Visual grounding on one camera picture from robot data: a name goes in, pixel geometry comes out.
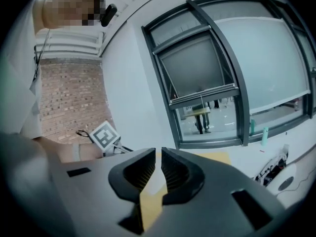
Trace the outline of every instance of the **dark window frame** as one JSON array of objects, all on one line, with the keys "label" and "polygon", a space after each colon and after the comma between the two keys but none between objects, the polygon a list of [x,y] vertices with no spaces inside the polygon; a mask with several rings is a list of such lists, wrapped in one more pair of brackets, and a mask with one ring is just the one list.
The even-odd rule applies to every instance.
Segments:
[{"label": "dark window frame", "polygon": [[[166,112],[168,115],[168,119],[170,122],[171,131],[173,134],[173,138],[175,141],[176,148],[183,148],[183,149],[204,149],[204,148],[219,148],[219,147],[228,147],[228,146],[236,146],[236,145],[243,145],[247,146],[249,142],[256,142],[259,141],[262,137],[262,133],[257,133],[254,135],[249,135],[250,130],[250,113],[249,113],[249,102],[248,102],[248,94],[246,85],[244,82],[244,78],[241,72],[241,68],[239,66],[239,63],[237,61],[237,58],[229,45],[228,41],[226,40],[224,34],[220,31],[220,29],[217,27],[215,22],[206,14],[206,12],[202,9],[201,5],[206,4],[213,4],[213,3],[222,3],[222,2],[228,2],[228,1],[253,1],[253,2],[260,2],[270,13],[274,18],[281,19],[283,18],[286,22],[287,26],[291,30],[292,34],[294,35],[298,46],[302,52],[302,56],[304,59],[305,67],[307,70],[308,75],[308,82],[311,90],[311,94],[307,94],[303,96],[303,115],[299,118],[296,118],[295,120],[291,120],[287,122],[286,124],[278,125],[274,128],[271,128],[269,131],[269,137],[276,136],[280,133],[284,133],[288,131],[289,129],[292,129],[307,119],[311,119],[316,114],[316,108],[313,109],[313,84],[312,79],[316,78],[316,72],[310,73],[308,61],[306,54],[303,50],[303,46],[300,43],[300,40],[298,36],[296,35],[295,31],[300,31],[306,34],[306,37],[312,47],[313,53],[316,57],[316,44],[315,41],[308,30],[305,22],[300,17],[300,15],[297,13],[297,11],[289,4],[282,3],[277,0],[187,0],[185,4],[182,4],[163,15],[159,16],[152,22],[150,22],[148,25],[142,27],[142,31],[149,49],[149,53],[154,65],[155,73],[158,78],[158,83],[160,86],[161,93],[163,95],[164,104],[166,108]],[[289,22],[286,17],[284,17],[282,11],[278,8],[282,7],[285,12],[291,17],[293,22],[296,22],[298,24],[292,24]],[[152,38],[152,35],[150,34],[150,30],[154,29],[155,27],[158,27],[160,24],[166,22],[167,20],[184,13],[186,11],[190,11],[197,19],[200,21],[201,25],[194,27],[192,29],[189,29],[187,31],[184,31],[171,39],[165,41],[164,43],[159,44],[158,46],[155,45],[155,42]],[[178,119],[175,116],[175,109],[189,106],[191,104],[195,104],[198,99],[189,99],[186,101],[180,101],[176,104],[170,104],[170,99],[166,94],[166,91],[164,89],[163,85],[163,77],[160,75],[159,67],[157,65],[157,54],[164,50],[166,46],[171,46],[172,44],[183,40],[184,38],[187,38],[188,36],[193,36],[197,34],[197,32],[201,31],[203,28],[210,27],[213,36],[216,37],[216,40],[220,47],[224,50],[224,54],[226,55],[226,59],[228,63],[230,64],[233,75],[235,77],[237,86],[235,89],[232,89],[230,91],[226,92],[219,92],[216,94],[209,94],[206,95],[207,100],[211,101],[217,98],[220,98],[222,96],[233,96],[235,99],[235,105],[236,105],[236,120],[237,120],[237,136],[236,139],[223,139],[221,141],[183,141],[181,132],[180,132],[180,126],[178,123]]]},{"label": "dark window frame", "polygon": [[[208,36],[213,36],[215,38],[215,41],[218,42],[218,39],[216,38],[216,36],[215,36],[213,30],[210,28],[210,26],[202,25],[201,27],[200,26],[199,27],[195,27],[192,31],[190,31],[190,34],[187,34],[188,31],[190,31],[190,30],[187,30],[185,32],[182,32],[182,33],[172,37],[171,39],[169,39],[169,40],[165,41],[164,43],[158,45],[153,50],[153,54],[155,56],[155,60],[156,60],[156,63],[157,63],[157,66],[158,66],[160,74],[163,75],[162,70],[164,69],[163,68],[163,62],[162,62],[162,59],[160,58],[160,55],[162,53],[164,53],[166,50],[168,50],[169,48],[172,48],[172,47],[178,45],[181,41],[183,41],[183,40],[184,41],[191,41],[193,38],[195,38],[199,34],[205,34],[206,36],[207,35]],[[223,50],[222,46],[220,46],[220,49],[224,53],[224,56],[225,56],[226,60],[228,61],[227,55],[225,54],[225,51]],[[203,93],[202,92],[198,92],[198,93],[191,94],[191,95],[188,95],[188,96],[178,97],[178,98],[173,99],[173,100],[171,100],[169,98],[169,95],[167,95],[168,102],[169,102],[169,105],[170,105],[171,109],[176,109],[177,107],[175,108],[174,106],[178,106],[180,103],[183,103],[183,102],[187,102],[188,103],[188,102],[190,102],[190,100],[199,100],[200,99],[200,95],[208,97],[209,95],[220,94],[222,92],[233,91],[233,90],[237,89],[237,87],[236,87],[237,81],[236,81],[236,78],[235,78],[235,75],[234,75],[233,68],[229,64],[229,61],[228,61],[228,65],[229,65],[230,72],[231,72],[231,75],[232,75],[233,83],[227,84],[227,85],[223,85],[223,86],[220,86],[220,87],[217,87],[217,88],[210,88],[210,89],[208,89],[206,91],[203,91]],[[165,78],[162,78],[162,82],[163,82],[165,91],[168,92],[168,88],[166,87],[166,83],[165,83]]]},{"label": "dark window frame", "polygon": [[[315,81],[315,85],[316,85],[316,77],[312,78],[312,80]],[[313,117],[316,115],[316,107],[314,107],[314,104],[316,105],[316,103],[313,102]]]}]

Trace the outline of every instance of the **white shirt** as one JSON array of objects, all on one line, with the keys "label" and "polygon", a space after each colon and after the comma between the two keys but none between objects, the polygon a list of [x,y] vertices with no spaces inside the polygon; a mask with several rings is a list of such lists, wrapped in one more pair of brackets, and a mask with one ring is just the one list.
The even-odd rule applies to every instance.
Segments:
[{"label": "white shirt", "polygon": [[0,53],[0,131],[41,136],[40,69],[35,74],[36,45],[31,0],[16,19]]}]

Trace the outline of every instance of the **black slot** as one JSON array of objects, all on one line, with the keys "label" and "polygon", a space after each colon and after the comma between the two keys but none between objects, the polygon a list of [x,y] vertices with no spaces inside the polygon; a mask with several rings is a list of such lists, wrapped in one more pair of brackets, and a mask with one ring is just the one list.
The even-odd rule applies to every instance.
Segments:
[{"label": "black slot", "polygon": [[162,148],[161,169],[166,178],[168,194],[162,198],[163,205],[182,204],[190,201],[204,185],[202,169],[187,159]]},{"label": "black slot", "polygon": [[116,195],[135,204],[131,214],[118,224],[138,235],[144,231],[139,195],[154,172],[155,163],[156,150],[151,148],[114,166],[108,176]]},{"label": "black slot", "polygon": [[232,195],[255,230],[262,228],[272,220],[247,191],[234,192]]},{"label": "black slot", "polygon": [[69,177],[73,177],[73,176],[79,176],[79,175],[88,173],[90,171],[91,170],[88,168],[78,168],[78,169],[67,171],[67,174],[69,175]]}]

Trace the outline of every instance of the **lanyard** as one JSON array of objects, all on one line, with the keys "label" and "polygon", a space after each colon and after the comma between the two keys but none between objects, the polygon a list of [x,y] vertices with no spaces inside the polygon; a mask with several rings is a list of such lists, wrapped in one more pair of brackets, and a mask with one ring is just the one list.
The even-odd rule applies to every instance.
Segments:
[{"label": "lanyard", "polygon": [[47,32],[46,34],[46,37],[45,37],[45,41],[44,41],[44,44],[43,44],[43,47],[39,53],[39,56],[38,56],[38,53],[36,51],[36,45],[34,46],[34,52],[35,52],[35,57],[34,57],[34,60],[35,60],[35,73],[34,73],[34,76],[33,76],[33,81],[36,80],[36,78],[38,77],[38,72],[39,72],[39,66],[40,66],[40,60],[43,56],[43,53],[44,53],[44,50],[45,50],[45,47],[46,47],[46,44],[47,44],[47,41],[48,41],[48,36],[49,36],[49,31]]}]

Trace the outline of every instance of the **open window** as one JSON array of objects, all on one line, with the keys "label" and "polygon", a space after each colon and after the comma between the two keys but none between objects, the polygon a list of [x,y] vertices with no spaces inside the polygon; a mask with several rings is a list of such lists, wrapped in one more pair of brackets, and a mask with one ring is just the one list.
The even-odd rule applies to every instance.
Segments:
[{"label": "open window", "polygon": [[188,0],[146,27],[177,147],[274,136],[316,112],[308,31],[276,0]]}]

